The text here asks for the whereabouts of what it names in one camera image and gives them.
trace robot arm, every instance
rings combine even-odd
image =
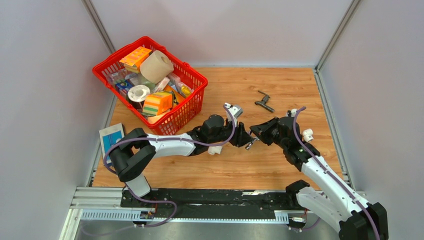
[[[244,124],[237,120],[243,113],[242,108],[229,103],[224,107],[227,120],[224,121],[220,115],[211,115],[202,126],[180,135],[159,136],[145,133],[142,128],[132,130],[119,141],[129,142],[120,144],[109,154],[119,180],[142,197],[151,190],[142,172],[152,159],[199,155],[208,150],[209,146],[205,144],[213,146],[213,143],[226,140],[236,147],[252,142],[253,138],[245,131]],[[139,149],[135,154],[133,147]]]
[[[243,113],[241,107],[226,103],[227,120],[219,115],[211,115],[202,126],[174,136],[157,136],[147,134],[142,128],[136,128],[127,134],[121,144],[110,152],[110,159],[121,182],[139,197],[149,193],[150,186],[142,171],[154,158],[165,156],[195,156],[204,153],[213,143],[230,142],[233,146],[242,147],[248,144],[249,149],[254,141],[271,145],[276,144],[283,149],[286,160],[300,172],[311,178],[325,193],[316,192],[303,180],[286,187],[292,195],[292,201],[313,211],[338,232],[341,240],[375,240],[373,229],[366,213],[359,206],[366,207],[373,222],[377,226],[380,240],[387,240],[387,212],[378,202],[369,203],[365,198],[351,189],[329,167],[320,152],[310,143],[300,144],[296,139],[300,135],[300,127],[294,124],[292,112],[285,117],[275,117],[263,124],[250,127],[256,136],[251,137],[245,131],[244,124],[238,122]],[[133,153],[132,147],[139,149]]]
[[[300,180],[286,187],[286,191],[292,194],[293,202],[317,214],[338,232],[341,240],[376,239],[366,211],[376,225],[379,239],[387,240],[386,209],[380,203],[371,204],[357,194],[329,167],[312,144],[306,141],[300,143],[300,139],[297,139],[301,135],[300,127],[291,116],[293,112],[288,111],[285,117],[275,117],[250,127],[261,142],[267,145],[274,143],[282,148],[286,160],[311,178],[326,195],[319,194]]]

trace orange box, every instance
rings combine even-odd
[[[128,71],[138,74],[140,72],[140,65],[146,60],[151,51],[152,50],[142,46],[137,47],[137,49],[119,60],[119,62],[122,63]]]
[[[173,107],[173,95],[170,92],[160,91],[150,94],[144,100],[143,114],[157,116]]]

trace sponge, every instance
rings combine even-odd
[[[173,107],[172,93],[160,91],[150,94],[144,100],[143,114],[157,116]]]

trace white connector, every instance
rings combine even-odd
[[[293,220],[293,222],[296,222],[296,223],[304,223],[305,222],[303,217],[295,217],[294,216],[294,217],[291,218],[291,220]]]
[[[312,134],[314,134],[312,129],[308,128],[308,129],[304,130],[302,132],[303,140],[305,140],[305,142],[307,142],[307,143],[314,140],[314,137],[312,136]]]
[[[207,149],[207,153],[210,155],[221,154],[223,146],[210,146]]]

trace blue book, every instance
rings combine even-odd
[[[100,131],[100,144],[101,144],[101,152],[103,153],[103,158],[105,157],[105,153],[115,145],[119,140],[124,137],[124,128],[122,123],[118,123],[116,125],[106,127]],[[111,158],[107,156],[106,163],[108,166],[112,165]]]

